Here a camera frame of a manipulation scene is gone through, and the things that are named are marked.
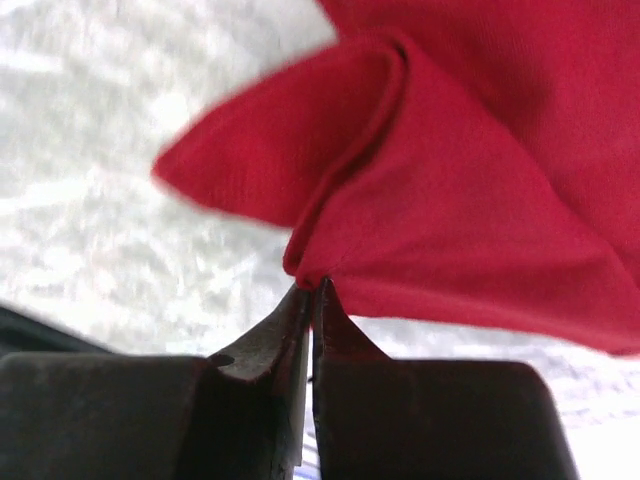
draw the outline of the red cloth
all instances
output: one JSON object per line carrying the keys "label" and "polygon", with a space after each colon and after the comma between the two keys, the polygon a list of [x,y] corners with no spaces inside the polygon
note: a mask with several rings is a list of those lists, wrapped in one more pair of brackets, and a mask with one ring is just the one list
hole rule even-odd
{"label": "red cloth", "polygon": [[640,2],[323,0],[342,39],[214,108],[154,174],[294,227],[348,313],[640,352]]}

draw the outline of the red fabric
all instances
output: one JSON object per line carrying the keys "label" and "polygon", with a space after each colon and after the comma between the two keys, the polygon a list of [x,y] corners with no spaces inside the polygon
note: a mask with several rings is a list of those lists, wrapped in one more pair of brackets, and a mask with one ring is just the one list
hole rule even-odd
{"label": "red fabric", "polygon": [[214,108],[154,174],[294,227],[348,313],[640,352],[640,2],[323,0],[342,39]]}

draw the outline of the textured surface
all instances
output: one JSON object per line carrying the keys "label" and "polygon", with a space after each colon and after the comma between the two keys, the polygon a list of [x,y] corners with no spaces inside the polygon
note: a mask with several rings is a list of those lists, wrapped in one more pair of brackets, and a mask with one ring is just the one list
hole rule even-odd
{"label": "textured surface", "polygon": [[[311,0],[1,1],[0,300],[136,353],[208,353],[257,322],[290,286],[288,232],[195,212],[149,168],[211,102],[333,38]],[[531,363],[583,480],[637,478],[638,362],[542,337],[360,324],[396,356]]]}

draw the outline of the fabric fold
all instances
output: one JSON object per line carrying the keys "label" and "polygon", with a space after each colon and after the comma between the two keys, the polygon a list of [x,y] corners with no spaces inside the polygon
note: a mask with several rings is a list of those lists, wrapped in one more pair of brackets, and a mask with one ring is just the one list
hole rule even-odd
{"label": "fabric fold", "polygon": [[640,352],[640,10],[322,3],[343,40],[212,109],[154,175],[293,227],[285,270],[331,276],[350,314]]}

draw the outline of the metal jaw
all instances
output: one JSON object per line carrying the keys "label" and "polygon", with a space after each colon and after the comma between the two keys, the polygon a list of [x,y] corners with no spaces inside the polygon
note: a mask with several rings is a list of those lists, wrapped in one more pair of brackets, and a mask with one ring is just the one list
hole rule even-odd
{"label": "metal jaw", "polygon": [[209,358],[96,353],[68,339],[74,353],[60,353],[38,322],[10,316],[0,316],[0,353],[16,329],[39,343],[0,360],[2,479],[290,479],[310,326],[323,480],[577,479],[533,369],[393,360],[348,318],[329,280],[292,288]]}

